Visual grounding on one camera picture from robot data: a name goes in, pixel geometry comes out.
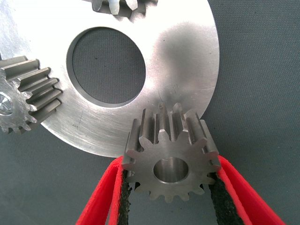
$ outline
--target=large center hole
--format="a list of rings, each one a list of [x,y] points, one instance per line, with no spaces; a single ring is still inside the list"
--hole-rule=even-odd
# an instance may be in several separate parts
[[[159,160],[154,168],[157,179],[166,183],[176,183],[185,179],[188,175],[188,165],[180,158],[170,157]]]
[[[140,93],[146,77],[145,62],[129,37],[98,27],[80,34],[74,42],[70,48],[73,52],[68,53],[73,75],[89,96],[120,104]]]

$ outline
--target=steel washer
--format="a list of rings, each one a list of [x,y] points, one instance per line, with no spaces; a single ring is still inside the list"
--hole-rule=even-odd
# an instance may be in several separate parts
[[[218,34],[206,0],[148,3],[146,15],[130,19],[96,13],[83,0],[3,0],[0,4],[0,52],[3,59],[26,55],[50,66],[60,82],[62,105],[42,125],[63,141],[107,157],[123,155],[134,118],[159,102],[202,116],[218,78]],[[116,29],[140,49],[146,66],[141,92],[123,104],[89,96],[72,70],[76,40],[95,27]]]

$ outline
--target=metal gear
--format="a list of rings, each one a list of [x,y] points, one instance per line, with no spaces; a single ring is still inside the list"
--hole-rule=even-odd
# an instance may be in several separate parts
[[[25,56],[0,60],[0,126],[4,133],[32,130],[53,113],[61,91],[48,78],[50,68]]]
[[[157,114],[145,109],[142,120],[134,120],[122,166],[136,191],[149,191],[151,199],[164,195],[166,202],[176,195],[187,201],[191,191],[203,194],[202,184],[213,184],[210,173],[220,169],[205,122],[178,103],[169,113],[160,103]]]
[[[109,13],[130,17],[132,11],[139,8],[140,13],[145,13],[146,7],[143,0],[91,0],[95,12]]]

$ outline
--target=metal disc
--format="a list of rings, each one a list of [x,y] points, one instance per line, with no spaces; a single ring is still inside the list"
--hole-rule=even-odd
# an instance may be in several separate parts
[[[3,59],[26,55],[51,67],[60,82],[62,102],[42,124],[84,151],[107,157],[123,155],[134,118],[159,102],[171,108],[206,110],[218,78],[218,34],[206,0],[147,3],[146,15],[130,19],[92,11],[83,0],[0,0],[0,52]],[[146,66],[141,92],[122,104],[89,96],[72,70],[72,50],[86,31],[116,29],[134,41]]]

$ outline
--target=machined steel surface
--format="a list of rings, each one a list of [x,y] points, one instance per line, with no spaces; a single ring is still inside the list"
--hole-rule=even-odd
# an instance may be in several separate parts
[[[163,195],[166,202],[203,194],[201,185],[215,182],[209,173],[220,169],[205,122],[194,110],[184,113],[179,103],[171,112],[160,103],[158,113],[145,109],[142,120],[134,120],[122,166],[127,182],[139,183],[136,191],[150,192],[151,199]]]
[[[48,78],[50,68],[39,69],[38,60],[16,57],[0,60],[0,127],[23,133],[47,119],[60,105],[58,82]]]
[[[42,125],[84,151],[123,155],[134,118],[159,102],[206,110],[218,78],[219,45],[207,0],[162,0],[130,19],[91,10],[83,0],[0,0],[2,58],[26,55],[50,66],[63,104]],[[95,27],[119,30],[140,49],[146,66],[143,89],[132,100],[107,104],[89,96],[72,68],[77,40]]]

